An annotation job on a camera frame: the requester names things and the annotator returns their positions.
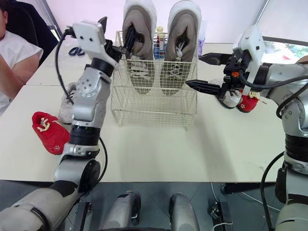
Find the white t-shirt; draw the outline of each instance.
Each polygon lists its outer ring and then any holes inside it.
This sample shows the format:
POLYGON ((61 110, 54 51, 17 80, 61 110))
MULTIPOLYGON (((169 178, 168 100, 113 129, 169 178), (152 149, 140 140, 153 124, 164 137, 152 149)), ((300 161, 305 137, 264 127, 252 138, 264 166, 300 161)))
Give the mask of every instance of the white t-shirt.
MULTIPOLYGON (((41 58, 43 49, 27 42, 16 34, 5 31, 5 36, 0 41, 0 54, 3 56, 8 66, 13 69, 16 63, 34 54, 39 54, 39 58, 41 58)), ((10 103, 10 98, 0 91, 0 116, 10 103)))

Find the scissors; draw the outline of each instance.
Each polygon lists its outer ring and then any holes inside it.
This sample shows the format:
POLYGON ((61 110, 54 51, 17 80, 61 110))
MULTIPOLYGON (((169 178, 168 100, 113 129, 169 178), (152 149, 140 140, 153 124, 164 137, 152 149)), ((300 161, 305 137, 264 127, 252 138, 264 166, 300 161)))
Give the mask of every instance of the scissors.
POLYGON ((85 54, 85 52, 80 47, 74 47, 69 51, 68 54, 72 56, 74 55, 82 56, 85 54))

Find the cable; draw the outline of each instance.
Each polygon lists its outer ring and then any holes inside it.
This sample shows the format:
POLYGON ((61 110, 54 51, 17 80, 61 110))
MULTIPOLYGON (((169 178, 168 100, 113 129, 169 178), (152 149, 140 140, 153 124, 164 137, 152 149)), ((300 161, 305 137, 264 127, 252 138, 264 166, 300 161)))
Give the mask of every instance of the cable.
POLYGON ((258 90, 265 90, 265 89, 272 89, 272 88, 276 88, 276 87, 281 87, 281 86, 289 84, 289 83, 293 83, 293 82, 296 82, 296 81, 308 79, 308 75, 291 78, 291 79, 288 79, 288 80, 285 80, 285 81, 281 81, 281 82, 278 82, 278 83, 274 83, 274 84, 259 85, 259 84, 254 84, 254 83, 248 82, 247 79, 245 79, 245 77, 243 75, 243 70, 239 70, 239 79, 246 86, 249 86, 251 88, 258 89, 258 90))
POLYGON ((273 228, 273 225, 271 223, 271 220, 270 220, 270 214, 269 214, 269 208, 268 208, 268 205, 266 203, 266 199, 265 199, 265 194, 264 194, 264 185, 265 185, 265 178, 270 170, 270 168, 274 165, 274 163, 279 160, 279 158, 281 158, 283 156, 283 153, 280 153, 278 156, 276 156, 271 162, 270 164, 266 167, 264 173, 263 173, 263 176, 262 176, 262 180, 261 180, 261 183, 260 183, 260 193, 261 193, 261 199, 262 199, 262 202, 263 202, 263 208, 264 208, 264 213, 265 213, 265 218, 266 218, 266 223, 268 225, 268 228, 269 228, 269 231, 273 231, 274 228, 273 228))
MULTIPOLYGON (((244 194, 245 196, 249 197, 250 199, 252 199, 252 200, 254 200, 254 201, 256 201, 256 202, 259 202, 260 204, 263 204, 263 203, 262 203, 261 201, 259 201, 258 199, 254 198, 254 197, 252 197, 252 196, 250 196, 250 195, 248 195, 248 194, 246 194, 246 193, 244 193, 244 192, 242 192, 242 194, 244 194)), ((274 207, 272 207, 272 206, 270 206, 270 205, 268 205, 268 207, 271 208, 271 209, 274 209, 274 210, 280 212, 280 209, 274 208, 274 207)))
MULTIPOLYGON (((61 84, 61 87, 62 87, 62 89, 63 89, 63 91, 64 91, 64 93, 65 93, 67 99, 70 101, 70 103, 71 103, 72 105, 74 105, 73 100, 72 100, 71 97, 69 96, 69 93, 67 92, 67 90, 66 90, 66 88, 65 88, 65 86, 64 86, 64 83, 63 83, 63 80, 62 80, 62 76, 60 75, 60 71, 59 71, 59 65, 58 65, 60 47, 61 47, 61 45, 62 45, 62 43, 63 43, 65 37, 66 37, 67 35, 69 35, 70 32, 73 33, 72 28, 66 29, 65 32, 63 33, 63 35, 62 35, 62 37, 61 37, 61 39, 60 39, 58 45, 57 45, 56 54, 55 54, 55 66, 56 66, 56 72, 57 72, 57 76, 58 76, 59 82, 60 82, 60 84, 61 84)), ((98 184, 98 183, 101 181, 101 179, 103 178, 103 176, 105 175, 106 170, 107 170, 107 165, 108 165, 108 153, 107 153, 107 148, 106 148, 106 146, 105 146, 103 140, 101 139, 101 137, 100 137, 100 142, 101 142, 101 144, 102 144, 102 146, 103 146, 103 149, 104 149, 104 152, 105 152, 105 165, 104 165, 103 172, 101 173, 100 177, 98 178, 96 184, 98 184)))
POLYGON ((99 183, 101 181, 101 179, 103 178, 103 176, 105 175, 106 173, 106 170, 107 170, 107 165, 108 165, 108 154, 107 154, 107 149, 106 149, 106 146, 103 142, 103 140, 101 139, 100 137, 100 142, 104 148, 104 152, 105 152, 105 166, 104 166, 104 169, 103 169, 103 172, 101 173, 100 177, 98 178, 97 180, 97 183, 99 183))
POLYGON ((55 55, 55 65, 56 65, 56 72, 57 72, 57 76, 58 76, 58 79, 59 79, 59 82, 61 84, 61 87, 66 95, 66 98, 70 101, 71 104, 74 104, 73 100, 71 99, 71 97, 69 96, 67 90, 65 89, 65 86, 64 86, 64 83, 63 83, 63 80, 62 80, 62 76, 60 75, 60 71, 59 71, 59 64, 58 64, 58 59, 59 59, 59 50, 60 50, 60 47, 65 39, 65 37, 68 35, 68 31, 65 30, 65 32, 63 33, 58 45, 57 45, 57 48, 56 48, 56 55, 55 55))
POLYGON ((218 227, 218 226, 220 226, 220 225, 233 225, 233 222, 231 222, 231 223, 223 222, 223 223, 220 223, 220 224, 216 224, 216 225, 213 226, 212 231, 214 231, 215 228, 218 227))
POLYGON ((308 83, 306 83, 301 89, 299 89, 297 92, 295 92, 293 95, 291 95, 289 98, 287 98, 285 101, 283 101, 276 110, 276 116, 278 118, 282 118, 282 115, 280 114, 281 110, 293 99, 297 98, 301 93, 303 93, 305 90, 308 89, 308 83))
POLYGON ((213 195, 214 195, 214 197, 215 197, 215 200, 218 202, 218 199, 217 199, 217 197, 216 197, 216 195, 215 195, 215 191, 214 191, 213 183, 211 183, 211 186, 212 186, 212 192, 213 192, 213 195))

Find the black cable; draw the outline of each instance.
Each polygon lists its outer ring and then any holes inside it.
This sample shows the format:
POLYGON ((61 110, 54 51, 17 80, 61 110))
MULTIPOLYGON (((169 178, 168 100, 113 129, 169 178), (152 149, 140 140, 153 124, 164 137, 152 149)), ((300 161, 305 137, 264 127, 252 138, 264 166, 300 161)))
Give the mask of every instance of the black cable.
POLYGON ((273 228, 273 225, 271 223, 271 220, 270 220, 270 214, 269 214, 269 208, 268 208, 268 204, 266 203, 266 199, 265 199, 265 194, 264 194, 264 185, 265 185, 265 179, 266 179, 266 176, 270 170, 270 168, 274 165, 274 163, 283 156, 283 153, 280 153, 278 156, 276 156, 271 162, 270 164, 266 167, 264 173, 263 173, 263 176, 262 176, 262 180, 261 180, 261 183, 260 183, 260 193, 261 193, 261 199, 262 199, 262 202, 263 202, 263 208, 264 208, 264 213, 265 213, 265 218, 266 218, 266 223, 268 225, 268 228, 269 228, 269 231, 273 231, 274 228, 273 228))
POLYGON ((288 80, 285 80, 285 81, 281 81, 281 82, 278 82, 278 83, 274 83, 274 84, 259 85, 259 84, 254 84, 254 83, 248 82, 247 79, 245 79, 245 77, 243 75, 243 70, 239 70, 239 79, 240 79, 240 81, 243 84, 245 84, 246 86, 249 86, 249 87, 251 87, 253 89, 265 90, 265 89, 272 89, 272 88, 276 88, 276 87, 281 87, 281 86, 289 84, 289 83, 293 83, 293 82, 296 82, 296 81, 308 79, 308 75, 291 78, 291 79, 288 79, 288 80))
POLYGON ((58 64, 58 59, 59 59, 59 50, 60 50, 60 47, 65 39, 65 37, 68 35, 68 32, 67 30, 65 30, 65 32, 63 33, 58 45, 57 45, 57 48, 56 48, 56 56, 55 56, 55 65, 56 65, 56 72, 57 72, 57 76, 58 76, 58 79, 59 79, 59 82, 61 84, 61 87, 66 95, 66 98, 71 102, 71 104, 74 104, 73 100, 71 99, 71 97, 69 96, 67 90, 65 89, 65 86, 64 86, 64 83, 63 83, 63 80, 62 80, 62 76, 60 75, 60 71, 59 71, 59 64, 58 64))
POLYGON ((97 180, 97 183, 99 183, 101 181, 101 179, 103 178, 103 176, 105 175, 106 170, 107 170, 107 165, 108 165, 107 149, 106 149, 106 146, 105 146, 103 140, 101 139, 101 137, 100 137, 100 142, 101 142, 101 144, 102 144, 102 146, 104 148, 104 152, 105 152, 105 166, 104 166, 103 172, 101 173, 101 176, 97 180))
MULTIPOLYGON (((56 48, 56 54, 55 54, 55 65, 56 65, 56 72, 57 72, 57 75, 58 75, 58 79, 59 79, 59 82, 61 84, 61 87, 67 97, 67 99, 70 101, 70 103, 72 105, 74 105, 74 102, 73 100, 71 99, 71 97, 69 96, 69 93, 67 92, 65 86, 64 86, 64 83, 63 83, 63 80, 62 80, 62 76, 60 75, 60 71, 59 71, 59 65, 58 65, 58 59, 59 59, 59 50, 60 50, 60 47, 65 39, 65 37, 69 35, 69 32, 68 30, 65 30, 65 32, 63 33, 58 45, 57 45, 57 48, 56 48)), ((103 172, 101 173, 100 177, 98 178, 97 180, 97 184, 101 181, 101 179, 103 178, 103 176, 105 175, 105 172, 107 170, 107 165, 108 165, 108 153, 107 153, 107 148, 103 142, 103 140, 101 139, 100 137, 100 142, 103 146, 103 149, 104 149, 104 152, 105 152, 105 166, 104 166, 104 169, 103 169, 103 172)))
POLYGON ((297 92, 295 92, 293 95, 291 95, 289 98, 287 98, 285 101, 283 101, 276 110, 276 116, 278 118, 282 118, 282 115, 280 114, 281 110, 293 99, 297 98, 301 93, 303 93, 305 90, 308 89, 308 83, 306 83, 301 89, 299 89, 297 92))

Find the metal wire rack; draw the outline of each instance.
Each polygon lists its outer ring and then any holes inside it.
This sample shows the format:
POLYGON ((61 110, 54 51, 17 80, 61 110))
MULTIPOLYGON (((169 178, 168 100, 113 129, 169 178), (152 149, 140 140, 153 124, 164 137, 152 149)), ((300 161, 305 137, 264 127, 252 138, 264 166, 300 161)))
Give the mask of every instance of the metal wire rack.
MULTIPOLYGON (((185 81, 197 78, 197 53, 192 62, 165 62, 165 52, 154 39, 153 61, 120 60, 111 87, 111 111, 121 126, 125 123, 188 127, 197 111, 197 93, 185 81)), ((122 32, 116 45, 123 46, 122 32)))

